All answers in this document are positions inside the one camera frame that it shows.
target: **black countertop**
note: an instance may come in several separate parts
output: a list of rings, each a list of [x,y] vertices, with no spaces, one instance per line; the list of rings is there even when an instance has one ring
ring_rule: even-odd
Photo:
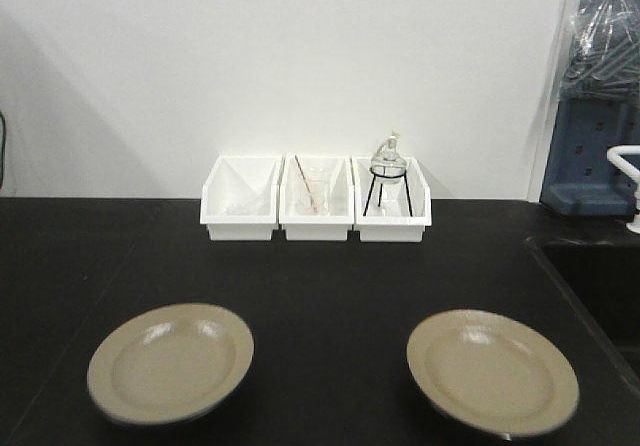
[[[192,200],[0,200],[0,441],[8,445],[503,444],[434,411],[412,380],[412,329],[474,308],[550,339],[580,385],[575,416],[537,445],[638,445],[640,398],[525,244],[633,241],[619,219],[519,201],[433,203],[422,243],[211,242]],[[131,429],[86,390],[100,342],[128,319],[219,304],[251,327],[237,391],[189,424]]]

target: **plate rim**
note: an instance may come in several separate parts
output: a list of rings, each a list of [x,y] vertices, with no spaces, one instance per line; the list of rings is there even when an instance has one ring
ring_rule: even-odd
[[[551,409],[548,414],[550,418],[546,423],[535,426],[535,422],[528,425],[527,421],[519,421],[520,424],[516,427],[513,427],[513,425],[512,427],[506,427],[504,425],[499,426],[497,422],[482,421],[478,420],[477,417],[474,418],[473,414],[461,413],[460,408],[452,406],[452,402],[447,401],[446,399],[443,400],[441,393],[438,391],[438,387],[434,384],[434,381],[429,378],[429,373],[426,371],[426,365],[422,364],[424,363],[424,360],[421,358],[424,358],[424,355],[427,354],[429,344],[420,344],[420,341],[424,340],[423,335],[425,334],[425,331],[433,330],[437,332],[437,330],[442,327],[442,325],[438,323],[446,323],[449,318],[474,318],[476,319],[476,323],[478,321],[489,320],[496,324],[507,324],[509,327],[523,333],[523,335],[535,338],[539,342],[538,346],[543,345],[543,347],[548,349],[549,355],[554,358],[551,362],[552,370],[549,372],[551,374],[554,388],[559,387],[560,391],[557,391],[556,389],[556,394],[554,394],[552,398],[552,403],[554,399],[556,399],[556,402],[553,403],[550,408],[547,408],[553,409]],[[577,410],[580,398],[580,388],[575,370],[569,360],[549,339],[535,329],[521,323],[520,321],[516,321],[498,313],[478,309],[452,309],[430,315],[418,323],[411,332],[409,340],[407,341],[406,354],[409,369],[414,381],[429,401],[432,402],[435,409],[466,424],[467,426],[489,434],[498,435],[501,438],[526,438],[549,433],[566,424],[574,416]],[[543,362],[548,368],[549,362]],[[505,423],[509,422],[508,419],[504,419],[503,421]]]
[[[113,365],[119,353],[146,329],[176,319],[209,319],[226,330],[235,347],[230,370],[209,393],[185,405],[151,411],[121,398],[112,387]],[[97,408],[110,420],[129,425],[151,426],[199,418],[223,401],[246,376],[253,360],[254,341],[246,322],[233,311],[208,303],[179,303],[161,306],[135,316],[114,329],[93,353],[87,368],[87,389]]]

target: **sink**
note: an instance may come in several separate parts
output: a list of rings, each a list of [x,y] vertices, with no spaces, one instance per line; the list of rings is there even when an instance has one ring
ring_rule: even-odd
[[[546,242],[538,248],[555,269],[549,272],[565,297],[596,339],[609,347],[609,357],[623,378],[640,393],[638,243]]]

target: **white wall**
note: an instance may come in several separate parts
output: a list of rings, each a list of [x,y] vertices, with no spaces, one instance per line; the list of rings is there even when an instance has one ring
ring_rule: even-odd
[[[0,0],[3,195],[199,197],[220,153],[527,197],[564,0]]]

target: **blue container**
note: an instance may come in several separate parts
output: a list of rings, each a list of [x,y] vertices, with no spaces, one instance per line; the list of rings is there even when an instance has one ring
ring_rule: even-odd
[[[602,100],[562,101],[540,201],[568,216],[629,215],[636,185],[607,160],[607,149],[640,144],[640,112]],[[640,157],[627,159],[640,167]]]

